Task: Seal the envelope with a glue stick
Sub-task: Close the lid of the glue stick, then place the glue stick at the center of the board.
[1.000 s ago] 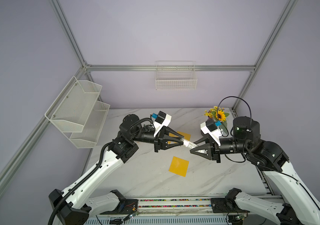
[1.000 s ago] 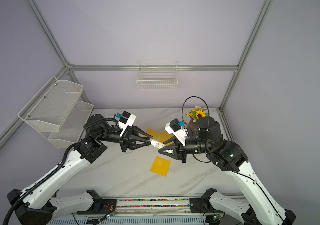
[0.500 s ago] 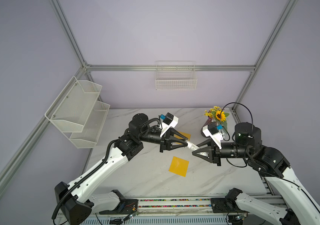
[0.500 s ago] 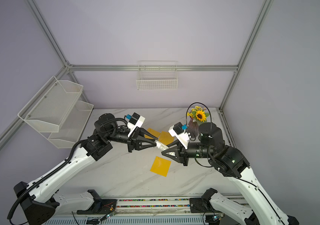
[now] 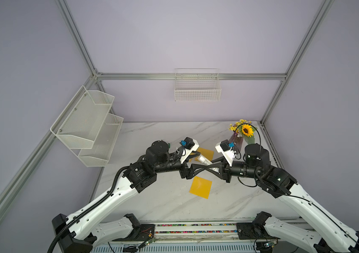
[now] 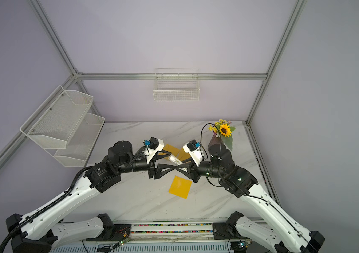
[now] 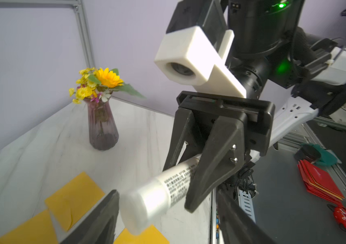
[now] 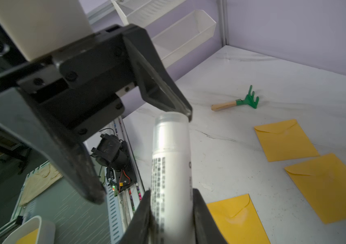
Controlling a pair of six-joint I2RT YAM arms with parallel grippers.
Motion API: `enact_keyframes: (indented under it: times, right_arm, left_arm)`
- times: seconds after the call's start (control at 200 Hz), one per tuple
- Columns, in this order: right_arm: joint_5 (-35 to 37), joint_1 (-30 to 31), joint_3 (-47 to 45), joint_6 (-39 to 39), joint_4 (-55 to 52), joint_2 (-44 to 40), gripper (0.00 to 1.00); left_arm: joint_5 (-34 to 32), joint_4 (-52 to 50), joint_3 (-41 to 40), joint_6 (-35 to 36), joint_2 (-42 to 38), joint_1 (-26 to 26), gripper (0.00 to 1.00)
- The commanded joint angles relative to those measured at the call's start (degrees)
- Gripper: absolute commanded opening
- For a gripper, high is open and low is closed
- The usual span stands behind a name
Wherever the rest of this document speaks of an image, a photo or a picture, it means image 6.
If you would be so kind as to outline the white glue stick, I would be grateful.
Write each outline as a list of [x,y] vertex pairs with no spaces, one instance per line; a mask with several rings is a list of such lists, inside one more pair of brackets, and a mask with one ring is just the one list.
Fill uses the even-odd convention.
[[176,156],[174,156],[172,154],[167,157],[167,160],[172,162],[176,166],[180,166],[183,164],[183,162],[180,159],[178,159]]

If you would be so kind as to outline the yellow envelope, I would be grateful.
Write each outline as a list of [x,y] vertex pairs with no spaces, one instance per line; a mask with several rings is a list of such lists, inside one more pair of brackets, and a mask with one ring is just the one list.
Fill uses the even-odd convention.
[[162,153],[171,153],[173,156],[177,156],[179,152],[180,152],[180,149],[178,149],[170,144],[166,144],[162,150]]
[[184,160],[190,159],[191,156],[189,153],[186,153],[184,151],[184,149],[182,148],[179,153],[177,154],[177,158],[180,159],[182,162],[184,162]]
[[168,190],[168,193],[183,199],[187,199],[191,190],[191,185],[191,180],[175,176]]

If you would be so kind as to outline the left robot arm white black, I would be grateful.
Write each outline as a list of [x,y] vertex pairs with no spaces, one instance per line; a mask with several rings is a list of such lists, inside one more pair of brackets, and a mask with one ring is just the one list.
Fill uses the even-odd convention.
[[159,179],[178,165],[182,161],[164,149],[161,139],[144,141],[137,152],[128,141],[116,142],[101,162],[81,169],[63,193],[35,211],[8,217],[8,235],[0,245],[0,253],[7,244],[11,244],[14,253],[49,253],[77,240],[113,237],[117,231],[107,214],[81,222],[62,220],[120,182],[124,173],[147,171],[150,178]]

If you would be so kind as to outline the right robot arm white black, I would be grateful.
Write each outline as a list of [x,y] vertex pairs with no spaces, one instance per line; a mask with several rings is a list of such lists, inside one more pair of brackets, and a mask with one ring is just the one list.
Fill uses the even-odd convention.
[[169,156],[179,172],[194,182],[199,177],[217,178],[222,188],[250,205],[269,225],[266,228],[242,213],[234,212],[227,222],[235,234],[257,242],[271,253],[319,252],[324,236],[318,231],[308,230],[285,212],[248,170],[235,164],[225,145],[210,146],[208,161],[203,159],[200,147],[189,143],[184,150],[191,156],[187,163]]

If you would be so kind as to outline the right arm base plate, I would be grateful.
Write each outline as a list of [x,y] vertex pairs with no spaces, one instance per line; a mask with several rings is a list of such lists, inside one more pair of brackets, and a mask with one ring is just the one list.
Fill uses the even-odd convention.
[[237,230],[235,225],[240,218],[244,215],[238,211],[232,213],[225,222],[212,223],[213,237],[215,240],[221,239],[249,239],[242,236]]

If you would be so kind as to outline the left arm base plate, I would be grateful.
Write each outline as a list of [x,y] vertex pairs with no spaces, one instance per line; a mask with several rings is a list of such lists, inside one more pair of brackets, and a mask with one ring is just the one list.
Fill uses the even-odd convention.
[[129,238],[132,224],[117,224],[113,223],[108,214],[99,214],[103,230],[100,235],[93,238],[86,238],[86,241],[123,241]]

